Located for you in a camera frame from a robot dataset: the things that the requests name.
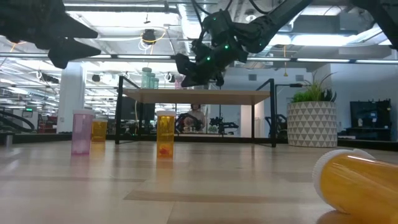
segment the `wooden floor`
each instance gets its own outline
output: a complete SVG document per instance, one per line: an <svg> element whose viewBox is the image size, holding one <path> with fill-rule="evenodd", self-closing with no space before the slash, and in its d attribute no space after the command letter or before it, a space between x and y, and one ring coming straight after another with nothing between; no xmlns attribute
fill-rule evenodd
<svg viewBox="0 0 398 224"><path fill-rule="evenodd" d="M332 212L312 186L327 149L178 143L168 161L156 160L154 142L107 142L82 157L70 146L0 148L1 223L359 223Z"/></svg>

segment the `ceiling light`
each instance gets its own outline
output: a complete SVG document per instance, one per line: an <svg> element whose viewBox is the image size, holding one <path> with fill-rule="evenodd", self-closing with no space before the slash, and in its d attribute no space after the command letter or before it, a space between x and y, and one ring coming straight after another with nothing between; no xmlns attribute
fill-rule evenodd
<svg viewBox="0 0 398 224"><path fill-rule="evenodd" d="M50 102L45 102L46 105L51 105L51 106L56 106L57 104L55 103L50 103Z"/></svg>
<svg viewBox="0 0 398 224"><path fill-rule="evenodd" d="M95 55L91 56L90 58L111 58L112 56L110 55Z"/></svg>
<svg viewBox="0 0 398 224"><path fill-rule="evenodd" d="M8 83L8 84L11 84L11 85L15 85L15 84L16 84L16 83L14 83L13 81L6 80L6 79L3 79L3 78L0 78L0 82L2 82L2 83Z"/></svg>
<svg viewBox="0 0 398 224"><path fill-rule="evenodd" d="M10 89L11 92L13 93L18 93L18 94L23 94L23 95L27 95L29 92L20 88L14 88L14 87L8 87L8 89Z"/></svg>
<svg viewBox="0 0 398 224"><path fill-rule="evenodd" d="M348 59L298 58L298 62L348 63Z"/></svg>
<svg viewBox="0 0 398 224"><path fill-rule="evenodd" d="M257 57L253 57L253 58L248 58L248 60L252 61L252 62L289 62L290 58L257 58Z"/></svg>
<svg viewBox="0 0 398 224"><path fill-rule="evenodd" d="M346 45L348 41L349 37L342 35L302 34L296 35L293 38L292 44L301 46L339 47Z"/></svg>
<svg viewBox="0 0 398 224"><path fill-rule="evenodd" d="M10 109L25 109L25 106L6 106L6 108L10 108Z"/></svg>
<svg viewBox="0 0 398 224"><path fill-rule="evenodd" d="M99 101L86 101L86 104L91 104L91 105L102 105L104 104L103 102Z"/></svg>
<svg viewBox="0 0 398 224"><path fill-rule="evenodd" d="M398 65L398 60L357 60L355 63Z"/></svg>
<svg viewBox="0 0 398 224"><path fill-rule="evenodd" d="M118 55L118 58L125 59L171 59L168 55Z"/></svg>
<svg viewBox="0 0 398 224"><path fill-rule="evenodd" d="M389 39L387 39L387 40L381 42L379 45L392 45L392 44L391 44L391 41Z"/></svg>
<svg viewBox="0 0 398 224"><path fill-rule="evenodd" d="M164 4L115 4L115 3L65 3L66 7L164 7ZM175 9L176 6L169 6L171 9Z"/></svg>
<svg viewBox="0 0 398 224"><path fill-rule="evenodd" d="M271 41L269 42L268 45L270 46L275 46L275 45L289 45L292 43L292 39L290 38L289 35L280 35L276 34Z"/></svg>

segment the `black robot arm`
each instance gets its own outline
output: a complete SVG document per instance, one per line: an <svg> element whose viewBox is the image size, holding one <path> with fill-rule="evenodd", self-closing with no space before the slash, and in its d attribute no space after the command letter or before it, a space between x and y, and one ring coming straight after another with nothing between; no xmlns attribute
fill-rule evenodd
<svg viewBox="0 0 398 224"><path fill-rule="evenodd" d="M183 87L205 85L216 80L224 83L221 73L234 61L246 62L248 53L259 53L269 44L278 30L304 10L312 0L285 0L274 10L267 12L248 24L231 20L228 11L218 11L203 20L199 39L192 42L195 62L182 54L175 56L178 72L185 75ZM398 48L398 21L387 8L398 6L398 0L351 0L352 4L368 10L391 41ZM202 43L203 35L211 36L211 47Z"/></svg>

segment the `orange plastic cup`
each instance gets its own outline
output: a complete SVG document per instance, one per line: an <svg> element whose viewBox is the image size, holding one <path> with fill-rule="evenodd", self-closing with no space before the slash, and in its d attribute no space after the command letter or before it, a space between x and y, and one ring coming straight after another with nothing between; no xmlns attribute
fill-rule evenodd
<svg viewBox="0 0 398 224"><path fill-rule="evenodd" d="M93 127L91 132L92 142L105 142L106 141L106 127L108 120L93 119Z"/></svg>
<svg viewBox="0 0 398 224"><path fill-rule="evenodd" d="M318 195L364 223L398 224L398 166L359 149L322 156L313 171Z"/></svg>
<svg viewBox="0 0 398 224"><path fill-rule="evenodd" d="M158 158L173 158L175 112L158 111L156 148Z"/></svg>

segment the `white geometric planter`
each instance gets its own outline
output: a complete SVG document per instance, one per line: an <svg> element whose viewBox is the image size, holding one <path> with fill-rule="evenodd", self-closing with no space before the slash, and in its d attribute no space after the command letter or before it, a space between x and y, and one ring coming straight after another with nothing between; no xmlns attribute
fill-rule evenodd
<svg viewBox="0 0 398 224"><path fill-rule="evenodd" d="M289 103L287 136L291 146L336 147L336 104L322 101Z"/></svg>

